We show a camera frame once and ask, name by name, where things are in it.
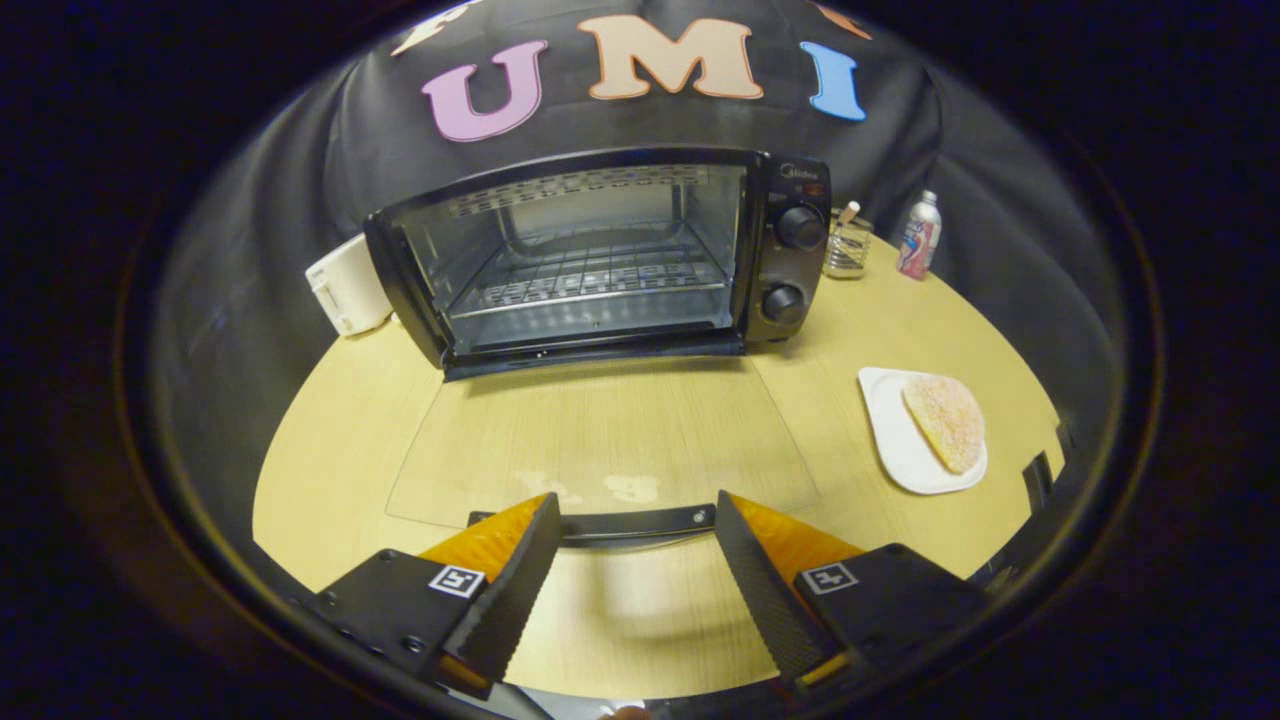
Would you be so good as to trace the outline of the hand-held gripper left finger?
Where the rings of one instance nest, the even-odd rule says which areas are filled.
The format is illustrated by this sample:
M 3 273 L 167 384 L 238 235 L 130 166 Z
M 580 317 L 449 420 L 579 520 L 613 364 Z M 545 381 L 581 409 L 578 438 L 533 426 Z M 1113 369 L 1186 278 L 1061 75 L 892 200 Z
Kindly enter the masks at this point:
M 380 550 L 303 606 L 401 674 L 485 700 L 559 542 L 559 498 L 536 495 L 420 553 Z

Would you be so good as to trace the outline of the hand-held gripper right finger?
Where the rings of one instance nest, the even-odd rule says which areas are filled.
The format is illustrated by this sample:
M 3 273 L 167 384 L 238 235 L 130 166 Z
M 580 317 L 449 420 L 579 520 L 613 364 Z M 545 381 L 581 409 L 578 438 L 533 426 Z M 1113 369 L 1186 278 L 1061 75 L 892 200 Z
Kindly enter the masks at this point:
M 781 682 L 801 697 L 900 673 L 989 602 L 905 544 L 861 550 L 727 491 L 716 538 Z

